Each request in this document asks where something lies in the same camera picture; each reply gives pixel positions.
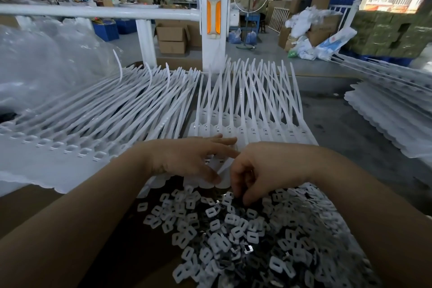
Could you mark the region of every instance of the left forearm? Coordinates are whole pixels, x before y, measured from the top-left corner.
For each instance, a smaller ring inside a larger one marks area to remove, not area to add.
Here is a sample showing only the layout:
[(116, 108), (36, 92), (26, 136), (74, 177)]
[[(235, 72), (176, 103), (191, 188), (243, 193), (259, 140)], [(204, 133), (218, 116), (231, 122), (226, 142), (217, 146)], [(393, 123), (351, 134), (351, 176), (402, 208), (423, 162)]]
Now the left forearm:
[(2, 286), (76, 287), (151, 176), (136, 158), (125, 152), (4, 237)]

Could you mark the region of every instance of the hand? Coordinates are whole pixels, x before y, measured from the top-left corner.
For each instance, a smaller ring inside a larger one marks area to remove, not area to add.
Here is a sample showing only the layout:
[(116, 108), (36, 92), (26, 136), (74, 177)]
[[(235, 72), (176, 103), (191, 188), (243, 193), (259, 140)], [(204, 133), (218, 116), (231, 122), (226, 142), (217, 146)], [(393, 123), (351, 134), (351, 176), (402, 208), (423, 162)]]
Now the hand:
[(231, 187), (249, 206), (278, 188), (297, 187), (312, 181), (332, 151), (305, 144), (248, 144), (231, 165)]
[(217, 184), (220, 176), (205, 164), (208, 155), (220, 158), (236, 158), (239, 152), (230, 145), (237, 138), (222, 138), (218, 134), (211, 138), (190, 137), (182, 139), (155, 139), (134, 145), (134, 154), (149, 160), (152, 175), (170, 173), (179, 176), (200, 176), (208, 182)]

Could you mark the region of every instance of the right forearm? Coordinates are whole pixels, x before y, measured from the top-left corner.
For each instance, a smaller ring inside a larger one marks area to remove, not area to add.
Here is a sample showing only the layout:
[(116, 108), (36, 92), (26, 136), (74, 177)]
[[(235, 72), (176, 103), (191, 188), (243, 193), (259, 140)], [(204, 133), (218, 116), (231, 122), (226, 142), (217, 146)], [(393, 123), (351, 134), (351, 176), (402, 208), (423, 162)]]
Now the right forearm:
[(334, 152), (317, 185), (335, 204), (388, 285), (432, 286), (432, 221), (368, 172)]

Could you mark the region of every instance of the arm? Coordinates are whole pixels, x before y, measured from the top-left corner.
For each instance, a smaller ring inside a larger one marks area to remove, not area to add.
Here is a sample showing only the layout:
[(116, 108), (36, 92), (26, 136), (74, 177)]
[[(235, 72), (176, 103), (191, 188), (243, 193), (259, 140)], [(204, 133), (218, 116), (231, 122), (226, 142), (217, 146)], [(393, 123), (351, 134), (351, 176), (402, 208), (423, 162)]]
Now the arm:
[(236, 157), (236, 138), (138, 143), (0, 241), (2, 287), (76, 287), (153, 174), (220, 177), (210, 154)]
[(389, 287), (432, 287), (432, 221), (368, 172), (313, 145), (249, 144), (231, 166), (236, 196), (249, 205), (278, 188), (311, 182), (341, 213)]

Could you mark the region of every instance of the right hand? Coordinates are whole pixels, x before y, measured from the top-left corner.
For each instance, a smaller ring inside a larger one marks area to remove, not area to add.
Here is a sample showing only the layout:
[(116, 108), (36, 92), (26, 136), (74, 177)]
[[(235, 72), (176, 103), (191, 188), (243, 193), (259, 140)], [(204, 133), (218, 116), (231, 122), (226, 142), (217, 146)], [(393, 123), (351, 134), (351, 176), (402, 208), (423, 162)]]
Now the right hand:
[(231, 165), (231, 187), (249, 206), (278, 188), (293, 188), (321, 175), (329, 149), (306, 144), (248, 144)]

